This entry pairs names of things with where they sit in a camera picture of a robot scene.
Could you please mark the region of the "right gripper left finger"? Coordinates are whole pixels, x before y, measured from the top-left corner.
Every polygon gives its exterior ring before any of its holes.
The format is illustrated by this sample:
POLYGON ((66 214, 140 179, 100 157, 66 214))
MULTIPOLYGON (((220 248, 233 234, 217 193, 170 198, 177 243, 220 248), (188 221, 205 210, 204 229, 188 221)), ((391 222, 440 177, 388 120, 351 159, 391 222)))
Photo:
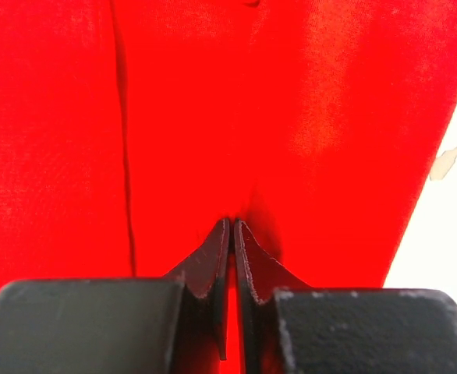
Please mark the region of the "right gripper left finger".
POLYGON ((19 280, 0 290, 0 373, 216 373, 229 220, 163 277, 19 280))

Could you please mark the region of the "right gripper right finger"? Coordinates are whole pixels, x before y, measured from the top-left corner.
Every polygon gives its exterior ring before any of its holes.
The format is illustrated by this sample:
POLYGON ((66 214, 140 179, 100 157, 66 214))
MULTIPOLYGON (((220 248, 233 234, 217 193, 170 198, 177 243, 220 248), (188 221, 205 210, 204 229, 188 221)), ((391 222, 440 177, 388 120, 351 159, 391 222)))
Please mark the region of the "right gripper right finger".
POLYGON ((314 288, 233 226, 244 373, 457 373, 457 304, 431 289, 314 288))

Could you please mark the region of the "red t shirt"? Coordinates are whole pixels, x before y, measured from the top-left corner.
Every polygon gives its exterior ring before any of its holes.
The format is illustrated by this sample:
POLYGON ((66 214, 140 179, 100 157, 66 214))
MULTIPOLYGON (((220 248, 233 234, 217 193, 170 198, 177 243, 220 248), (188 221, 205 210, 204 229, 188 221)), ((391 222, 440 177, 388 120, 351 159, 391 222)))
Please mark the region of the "red t shirt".
POLYGON ((163 277, 229 221, 384 288, 457 105, 457 1, 0 1, 0 290, 163 277))

